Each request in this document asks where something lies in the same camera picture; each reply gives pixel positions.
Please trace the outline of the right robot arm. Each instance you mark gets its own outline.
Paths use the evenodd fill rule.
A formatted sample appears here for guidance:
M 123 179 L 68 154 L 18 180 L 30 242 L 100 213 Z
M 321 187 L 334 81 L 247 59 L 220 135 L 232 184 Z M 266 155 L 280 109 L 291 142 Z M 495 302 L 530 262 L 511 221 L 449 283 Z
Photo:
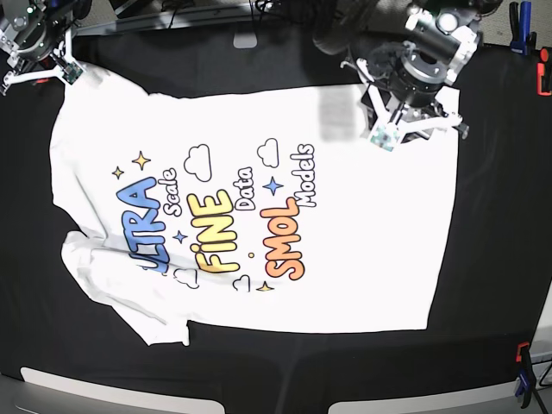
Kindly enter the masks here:
M 84 69 L 72 54 L 72 29 L 90 10 L 90 1 L 2 1 L 1 50 L 9 70 L 1 77 L 1 94 L 51 78 L 73 85 Z

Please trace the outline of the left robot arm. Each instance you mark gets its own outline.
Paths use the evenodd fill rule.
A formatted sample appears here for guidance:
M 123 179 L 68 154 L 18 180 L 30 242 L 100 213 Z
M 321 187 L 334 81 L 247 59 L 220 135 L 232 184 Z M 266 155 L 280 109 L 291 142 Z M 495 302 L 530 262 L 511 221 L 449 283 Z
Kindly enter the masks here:
M 455 83 L 481 43 L 480 20 L 498 1 L 451 1 L 408 5 L 402 42 L 385 42 L 361 57 L 352 50 L 342 62 L 366 86 L 367 138 L 386 151 L 453 129 L 462 139 L 469 127 L 446 109 L 439 92 Z

